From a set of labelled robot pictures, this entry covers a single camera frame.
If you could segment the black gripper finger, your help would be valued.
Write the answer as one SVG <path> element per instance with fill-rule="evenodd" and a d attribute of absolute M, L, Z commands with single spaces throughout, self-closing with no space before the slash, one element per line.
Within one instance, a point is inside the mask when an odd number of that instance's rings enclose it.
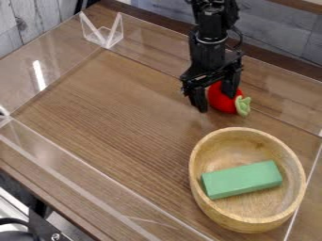
<path fill-rule="evenodd" d="M 191 104 L 202 113 L 207 112 L 207 99 L 205 97 L 205 88 L 195 87 L 191 90 Z"/>
<path fill-rule="evenodd" d="M 233 99 L 241 84 L 243 67 L 231 65 L 223 70 L 222 93 Z"/>

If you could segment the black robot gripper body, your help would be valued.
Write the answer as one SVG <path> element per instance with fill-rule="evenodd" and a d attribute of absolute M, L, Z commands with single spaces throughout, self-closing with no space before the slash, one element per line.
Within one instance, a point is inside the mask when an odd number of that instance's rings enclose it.
<path fill-rule="evenodd" d="M 195 87 L 209 87 L 218 81 L 223 80 L 223 70 L 231 66 L 242 66 L 242 57 L 245 53 L 242 51 L 233 51 L 226 53 L 226 62 L 215 70 L 206 70 L 197 63 L 193 63 L 186 72 L 181 75 L 181 81 L 183 82 L 183 95 L 191 96 L 191 90 Z"/>

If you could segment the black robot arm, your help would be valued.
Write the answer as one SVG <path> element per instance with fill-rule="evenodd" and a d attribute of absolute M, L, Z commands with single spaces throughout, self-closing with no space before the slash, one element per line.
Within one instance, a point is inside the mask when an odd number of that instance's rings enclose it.
<path fill-rule="evenodd" d="M 183 95 L 202 113 L 207 111 L 205 89 L 222 82 L 221 91 L 233 99 L 241 83 L 243 35 L 235 23 L 235 0 L 185 0 L 191 5 L 195 26 L 189 33 L 190 67 L 181 76 Z"/>

